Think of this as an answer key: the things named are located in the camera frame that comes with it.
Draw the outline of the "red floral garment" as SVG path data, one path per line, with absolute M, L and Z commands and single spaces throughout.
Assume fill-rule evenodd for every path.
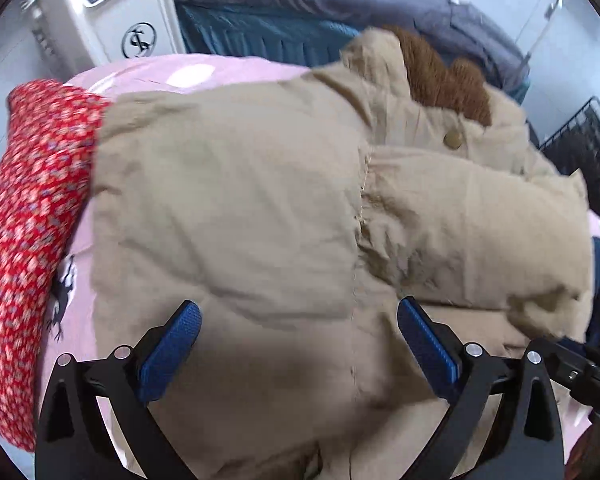
M 96 132 L 109 103 L 39 79 L 8 96 L 0 161 L 0 436 L 35 446 L 36 359 L 50 283 L 90 194 Z

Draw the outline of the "white beauty machine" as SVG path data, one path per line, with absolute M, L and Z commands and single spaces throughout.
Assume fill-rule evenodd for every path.
M 185 51 L 173 0 L 24 0 L 22 12 L 61 80 L 112 62 Z

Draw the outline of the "grey blue bed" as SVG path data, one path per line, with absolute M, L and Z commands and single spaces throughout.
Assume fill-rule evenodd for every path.
M 530 70 L 498 24 L 450 0 L 174 0 L 190 53 L 258 56 L 306 67 L 335 62 L 369 27 L 398 26 L 422 36 L 445 63 L 468 58 L 486 81 L 522 102 Z

